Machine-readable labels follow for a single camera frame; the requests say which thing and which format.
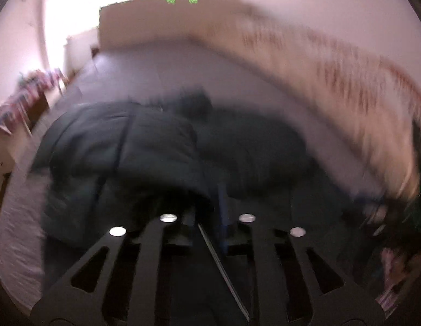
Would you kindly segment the grey quilted bedspread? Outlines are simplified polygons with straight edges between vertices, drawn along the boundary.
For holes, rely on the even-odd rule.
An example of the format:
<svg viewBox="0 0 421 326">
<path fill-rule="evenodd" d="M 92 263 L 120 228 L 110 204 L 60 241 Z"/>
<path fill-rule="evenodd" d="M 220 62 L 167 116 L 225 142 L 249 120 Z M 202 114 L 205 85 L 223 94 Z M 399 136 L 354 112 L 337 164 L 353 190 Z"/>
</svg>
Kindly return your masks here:
<svg viewBox="0 0 421 326">
<path fill-rule="evenodd" d="M 284 118 L 304 138 L 324 170 L 352 196 L 380 196 L 382 184 L 335 126 L 283 81 L 255 67 L 186 40 L 153 42 L 101 52 L 71 82 L 27 142 L 14 174 L 25 174 L 45 130 L 69 106 L 133 99 L 141 104 L 201 86 L 214 104 L 225 103 Z"/>
</svg>

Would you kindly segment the white bedside drawer table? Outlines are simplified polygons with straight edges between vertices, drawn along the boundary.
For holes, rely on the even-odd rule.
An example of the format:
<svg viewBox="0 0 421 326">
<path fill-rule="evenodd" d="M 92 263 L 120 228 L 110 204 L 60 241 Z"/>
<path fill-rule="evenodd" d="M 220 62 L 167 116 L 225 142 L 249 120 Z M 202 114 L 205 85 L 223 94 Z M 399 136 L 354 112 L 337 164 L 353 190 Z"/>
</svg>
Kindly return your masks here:
<svg viewBox="0 0 421 326">
<path fill-rule="evenodd" d="M 23 123 L 18 123 L 11 134 L 0 129 L 0 174 L 13 171 L 30 138 L 30 131 Z"/>
</svg>

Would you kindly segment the beige leaf-print blanket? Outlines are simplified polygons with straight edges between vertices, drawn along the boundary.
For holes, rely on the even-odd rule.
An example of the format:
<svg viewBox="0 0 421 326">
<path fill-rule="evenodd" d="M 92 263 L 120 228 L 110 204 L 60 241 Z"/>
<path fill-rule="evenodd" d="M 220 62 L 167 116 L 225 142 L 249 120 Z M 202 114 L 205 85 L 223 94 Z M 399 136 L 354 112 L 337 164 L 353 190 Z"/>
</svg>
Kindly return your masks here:
<svg viewBox="0 0 421 326">
<path fill-rule="evenodd" d="M 391 61 L 308 27 L 227 8 L 201 11 L 194 34 L 286 83 L 343 133 L 394 198 L 416 197 L 412 128 L 421 130 L 421 90 Z"/>
</svg>

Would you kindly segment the dark green puffer jacket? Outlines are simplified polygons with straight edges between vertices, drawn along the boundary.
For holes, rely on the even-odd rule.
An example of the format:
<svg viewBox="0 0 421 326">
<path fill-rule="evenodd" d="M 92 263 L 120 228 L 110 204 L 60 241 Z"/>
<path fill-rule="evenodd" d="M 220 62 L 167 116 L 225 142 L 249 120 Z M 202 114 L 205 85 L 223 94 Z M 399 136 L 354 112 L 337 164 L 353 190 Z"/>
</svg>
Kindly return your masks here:
<svg viewBox="0 0 421 326">
<path fill-rule="evenodd" d="M 47 236 L 89 246 L 110 227 L 203 208 L 220 187 L 264 201 L 302 226 L 328 224 L 339 192 L 283 121 L 213 105 L 198 90 L 164 102 L 99 102 L 69 109 L 45 133 L 31 166 L 52 182 Z"/>
</svg>

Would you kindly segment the cream bed headboard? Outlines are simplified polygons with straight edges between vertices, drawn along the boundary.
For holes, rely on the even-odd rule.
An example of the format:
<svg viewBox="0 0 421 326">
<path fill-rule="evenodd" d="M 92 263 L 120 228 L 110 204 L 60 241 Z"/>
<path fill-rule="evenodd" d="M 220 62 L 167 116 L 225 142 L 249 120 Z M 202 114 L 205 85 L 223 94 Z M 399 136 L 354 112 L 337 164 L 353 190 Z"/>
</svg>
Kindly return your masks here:
<svg viewBox="0 0 421 326">
<path fill-rule="evenodd" d="M 102 51 L 153 40 L 197 35 L 206 25 L 244 9 L 235 0 L 133 0 L 100 10 L 99 44 Z"/>
</svg>

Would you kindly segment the pink plaid pajama clothing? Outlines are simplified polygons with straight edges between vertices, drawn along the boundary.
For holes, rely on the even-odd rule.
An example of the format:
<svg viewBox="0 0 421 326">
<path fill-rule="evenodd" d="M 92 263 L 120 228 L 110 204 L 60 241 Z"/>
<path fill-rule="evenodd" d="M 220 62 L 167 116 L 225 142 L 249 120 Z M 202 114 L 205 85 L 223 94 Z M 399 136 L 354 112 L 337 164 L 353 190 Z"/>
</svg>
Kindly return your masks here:
<svg viewBox="0 0 421 326">
<path fill-rule="evenodd" d="M 376 301 L 388 318 L 409 294 L 421 273 L 421 252 L 408 258 L 403 250 L 384 248 L 381 252 L 383 266 L 383 292 Z"/>
</svg>

